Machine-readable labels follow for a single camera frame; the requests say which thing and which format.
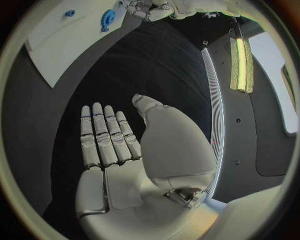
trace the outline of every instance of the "blue component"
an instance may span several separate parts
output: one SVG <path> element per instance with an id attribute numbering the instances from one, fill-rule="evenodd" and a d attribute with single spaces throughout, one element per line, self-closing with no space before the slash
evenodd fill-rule
<path id="1" fill-rule="evenodd" d="M 73 17 L 75 15 L 75 10 L 66 11 L 64 15 L 66 17 Z"/>
<path id="2" fill-rule="evenodd" d="M 107 32 L 109 30 L 108 26 L 112 24 L 116 19 L 116 12 L 112 9 L 107 10 L 101 19 L 102 32 Z"/>

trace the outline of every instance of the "white panel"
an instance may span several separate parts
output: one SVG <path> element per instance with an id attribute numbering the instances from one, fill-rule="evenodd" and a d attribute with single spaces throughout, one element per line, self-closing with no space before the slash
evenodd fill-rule
<path id="1" fill-rule="evenodd" d="M 121 27 L 126 10 L 122 5 L 116 9 L 118 2 L 64 0 L 33 30 L 26 47 L 36 68 L 52 88 L 80 54 L 99 39 Z M 108 32 L 101 32 L 102 16 L 109 9 L 115 9 L 115 21 L 109 26 Z M 66 10 L 75 10 L 75 16 L 79 14 L 79 17 L 68 24 L 65 23 L 61 18 Z M 44 31 L 47 28 L 50 29 L 49 32 L 53 32 L 48 36 Z"/>
<path id="2" fill-rule="evenodd" d="M 285 64 L 285 60 L 279 48 L 267 32 L 251 37 L 249 42 L 253 55 L 264 69 L 274 88 L 286 132 L 289 134 L 296 133 L 298 131 L 299 117 L 295 112 L 287 87 L 282 78 L 281 68 Z"/>

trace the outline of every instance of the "curved white edge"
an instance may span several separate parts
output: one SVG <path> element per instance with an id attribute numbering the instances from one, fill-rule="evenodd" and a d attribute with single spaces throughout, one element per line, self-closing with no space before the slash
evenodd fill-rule
<path id="1" fill-rule="evenodd" d="M 44 0 L 39 1 L 30 12 L 27 13 L 25 17 L 21 19 L 18 26 L 14 29 L 13 33 L 7 39 L 7 42 L 1 52 L 0 56 L 0 96 L 1 103 L 0 109 L 2 110 L 3 96 L 5 85 L 11 70 L 11 67 L 14 63 L 14 60 L 20 51 L 21 47 L 24 45 L 29 33 L 33 26 L 36 26 L 39 21 L 47 14 L 51 9 L 53 9 L 58 3 L 59 0 Z M 230 8 L 234 9 L 234 12 L 239 13 L 240 15 L 255 20 L 260 23 L 260 25 L 270 33 L 273 40 L 281 49 L 281 54 L 283 55 L 286 63 L 287 70 L 289 72 L 292 86 L 295 92 L 295 101 L 296 101 L 296 112 L 300 112 L 299 106 L 299 79 L 297 75 L 297 70 L 293 64 L 293 59 L 289 54 L 289 50 L 286 47 L 283 39 L 280 37 L 279 33 L 276 31 L 274 26 L 268 21 L 268 19 L 257 10 L 250 2 L 246 0 L 240 1 L 228 1 Z M 297 134 L 295 146 L 300 146 L 300 137 L 299 133 Z M 293 182 L 293 179 L 296 175 L 296 170 L 299 166 L 298 161 L 299 156 L 299 147 L 294 150 L 293 157 L 288 168 L 286 177 L 274 197 L 273 201 L 270 203 L 268 208 L 265 211 L 265 214 L 258 219 L 254 225 L 251 227 L 246 227 L 239 229 L 239 231 L 244 231 L 244 236 L 250 238 L 256 233 L 260 227 L 267 222 L 267 220 L 272 216 L 272 213 L 280 206 L 280 203 L 283 201 L 285 195 L 289 192 L 290 184 Z M 66 239 L 56 230 L 54 230 L 49 224 L 47 224 L 30 206 L 28 201 L 25 199 L 24 195 L 21 193 L 13 174 L 10 170 L 7 157 L 5 154 L 5 148 L 3 143 L 3 136 L 0 137 L 0 182 L 1 188 L 7 197 L 10 205 L 21 219 L 21 221 L 27 226 L 28 229 L 35 235 L 38 239 L 43 240 L 63 240 Z"/>

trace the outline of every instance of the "robotic hand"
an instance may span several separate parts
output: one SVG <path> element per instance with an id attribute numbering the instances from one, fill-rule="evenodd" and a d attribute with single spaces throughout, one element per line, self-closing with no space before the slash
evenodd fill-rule
<path id="1" fill-rule="evenodd" d="M 235 13 L 233 0 L 122 0 L 122 3 L 130 14 L 146 22 L 154 22 L 168 16 L 180 20 L 196 13 L 209 12 L 239 16 Z"/>
<path id="2" fill-rule="evenodd" d="M 169 239 L 199 211 L 215 176 L 213 150 L 188 116 L 147 96 L 136 94 L 132 103 L 146 124 L 141 145 L 123 112 L 106 106 L 103 113 L 99 103 L 92 117 L 88 106 L 81 111 L 85 171 L 76 213 L 92 239 L 141 239 L 139 231 L 149 231 L 143 239 Z"/>

